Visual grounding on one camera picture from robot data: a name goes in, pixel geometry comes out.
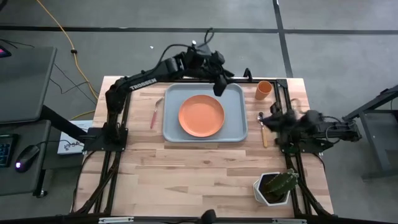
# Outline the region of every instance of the wooden tabletop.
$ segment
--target wooden tabletop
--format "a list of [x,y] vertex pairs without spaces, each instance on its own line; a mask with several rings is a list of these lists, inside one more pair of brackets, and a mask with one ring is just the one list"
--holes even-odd
[[[93,121],[95,127],[102,127],[106,121],[104,94],[118,78],[104,77]],[[308,110],[303,79],[287,80],[290,97],[301,101],[302,111]],[[256,84],[241,85],[249,129],[242,142],[171,143],[162,135],[163,103],[159,105],[154,128],[149,127],[155,102],[170,85],[157,83],[132,93],[127,120],[129,136],[121,158],[112,215],[200,217],[204,211],[215,209],[218,217],[293,217],[291,198],[287,205],[267,207],[254,199],[252,188],[262,173],[286,171],[285,159],[274,144],[276,134],[267,130],[269,147],[264,148],[256,120],[260,111],[270,115],[275,96],[257,101]],[[76,207],[81,207],[98,185],[103,157],[104,152],[96,152],[87,161]],[[303,154],[302,160],[309,189],[332,213],[321,162],[312,154]],[[298,199],[303,210],[299,190]]]

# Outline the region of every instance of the keyboard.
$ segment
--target keyboard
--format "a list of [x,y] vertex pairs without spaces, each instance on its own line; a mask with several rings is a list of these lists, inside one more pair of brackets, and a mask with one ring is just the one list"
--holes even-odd
[[0,135],[0,168],[10,166],[17,139],[17,134]]

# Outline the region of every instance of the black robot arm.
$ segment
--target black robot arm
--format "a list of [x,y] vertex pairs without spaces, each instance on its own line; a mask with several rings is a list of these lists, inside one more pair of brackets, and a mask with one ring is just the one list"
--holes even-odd
[[[319,153],[332,147],[339,140],[355,142],[361,139],[361,133],[353,120],[325,121],[325,118],[329,117],[315,110],[308,110],[300,119],[297,119],[294,110],[287,110],[283,114],[277,103],[271,106],[271,114],[267,118],[262,118],[261,122],[272,132],[279,133],[275,143],[284,152]],[[338,138],[338,140],[331,142],[331,138]]]
[[117,144],[121,140],[118,115],[122,112],[127,95],[134,90],[157,82],[172,82],[183,77],[208,80],[214,83],[214,93],[221,96],[234,74],[225,70],[223,55],[211,52],[207,44],[193,44],[186,52],[160,61],[152,70],[142,71],[131,77],[117,80],[105,93],[108,109],[107,121],[103,126],[105,138]]

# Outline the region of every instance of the concrete floor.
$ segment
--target concrete floor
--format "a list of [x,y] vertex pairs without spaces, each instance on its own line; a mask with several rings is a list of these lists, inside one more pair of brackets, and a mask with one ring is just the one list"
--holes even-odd
[[[277,28],[272,0],[43,0],[43,3],[65,26]],[[398,29],[398,1],[393,0],[279,0],[279,6],[285,29]],[[55,24],[35,1],[13,0],[0,12],[1,25]],[[152,68],[167,45],[189,44],[193,39],[203,38],[202,33],[188,32],[70,32],[69,35],[78,49],[81,68],[96,90],[100,89],[105,75],[133,75]],[[0,38],[58,48],[57,65],[75,83],[83,82],[61,32],[0,30]],[[304,78],[311,108],[324,114],[346,115],[381,90],[397,84],[396,35],[287,34],[286,44],[293,76]],[[225,67],[239,76],[246,67],[257,77],[287,76],[278,34],[217,33],[210,47],[223,53]],[[169,55],[181,50],[173,49]],[[73,86],[56,69],[52,78],[64,90]],[[82,89],[91,96],[87,86]],[[53,84],[49,86],[45,104],[66,118],[95,108],[78,90],[61,95]],[[398,222],[398,178],[373,182],[363,182],[360,178],[377,170],[365,136],[360,142],[337,144],[325,152],[324,160],[337,215]],[[48,176],[50,194],[42,199],[30,195],[0,197],[0,219],[68,213],[77,173],[77,170],[57,170]]]

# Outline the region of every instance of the white plant pot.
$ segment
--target white plant pot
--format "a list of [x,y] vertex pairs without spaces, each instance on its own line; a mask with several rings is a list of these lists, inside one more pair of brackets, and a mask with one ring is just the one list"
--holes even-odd
[[280,174],[280,172],[270,172],[270,173],[265,173],[265,174],[261,174],[260,179],[258,179],[254,184],[253,184],[253,189],[254,189],[254,197],[256,198],[256,200],[264,205],[267,206],[277,206],[277,205],[286,205],[287,201],[289,200],[289,196],[290,196],[290,191],[287,192],[287,194],[285,195],[284,199],[282,202],[279,203],[269,203],[266,198],[264,196],[262,196],[262,194],[260,193],[259,187],[260,187],[260,180],[262,179],[262,177],[264,177],[265,175],[270,175],[270,174]]

